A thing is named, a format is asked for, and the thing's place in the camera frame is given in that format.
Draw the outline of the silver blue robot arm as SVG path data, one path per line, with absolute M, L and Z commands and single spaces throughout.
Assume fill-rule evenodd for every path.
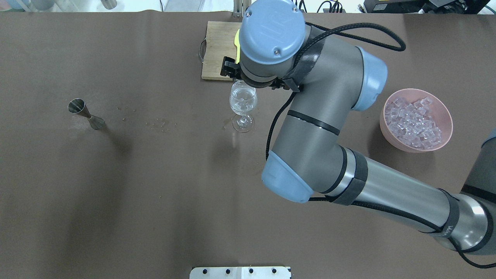
M 336 37 L 374 23 L 327 29 L 307 23 L 290 0 L 258 0 L 246 10 L 240 33 L 241 78 L 257 88 L 281 81 L 293 91 L 290 110 L 268 148 L 262 182 L 275 194 L 305 203 L 324 201 L 382 212 L 464 257 L 495 254 L 495 132 L 482 146 L 459 194 L 433 188 L 337 143 L 350 111 L 372 106 L 388 75 L 386 64 Z

